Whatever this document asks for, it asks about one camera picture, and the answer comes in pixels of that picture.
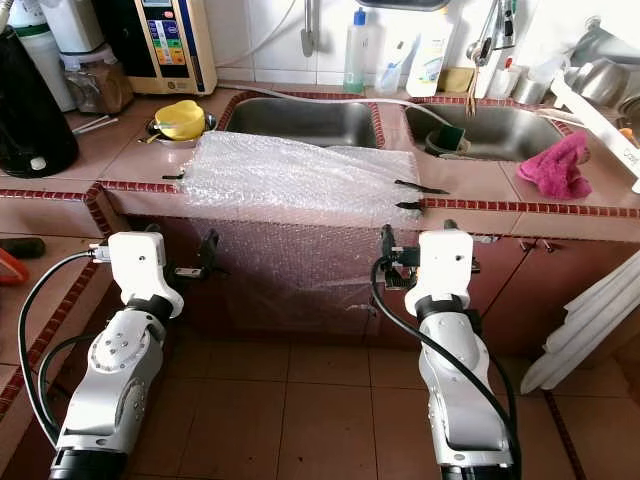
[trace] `red object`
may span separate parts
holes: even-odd
[[[587,146],[587,134],[573,133],[524,162],[518,176],[535,183],[545,197],[568,200],[591,193],[589,181],[578,170]]]
[[[0,248],[0,265],[13,272],[13,275],[0,275],[0,285],[17,285],[29,278],[27,267],[2,248]]]

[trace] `double sink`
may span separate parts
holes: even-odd
[[[475,117],[463,105],[423,104],[449,123],[465,129],[469,149],[465,157],[523,162],[562,138],[547,120],[515,107],[479,106]],[[406,109],[418,148],[440,123],[419,110]],[[282,98],[251,98],[238,103],[227,131],[289,138],[320,147],[332,145],[378,148],[374,116],[362,103],[316,104]]]

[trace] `label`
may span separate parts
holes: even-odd
[[[184,65],[184,50],[175,20],[148,20],[153,48],[160,65]]]

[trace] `dish soap bottle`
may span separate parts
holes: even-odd
[[[344,91],[360,93],[364,89],[364,61],[369,45],[367,14],[362,7],[353,14],[353,25],[347,33],[347,55],[344,62]]]
[[[453,25],[447,21],[446,8],[433,14],[429,29],[422,32],[411,64],[407,92],[412,97],[432,97],[436,94],[438,78],[447,53]]]

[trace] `tiled floor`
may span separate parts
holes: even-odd
[[[182,337],[129,480],[440,479],[416,360],[398,350]],[[526,369],[507,366],[516,380]],[[588,480],[635,478],[640,409],[615,364],[577,372],[556,400]],[[544,397],[519,397],[518,407],[524,480],[575,478]]]

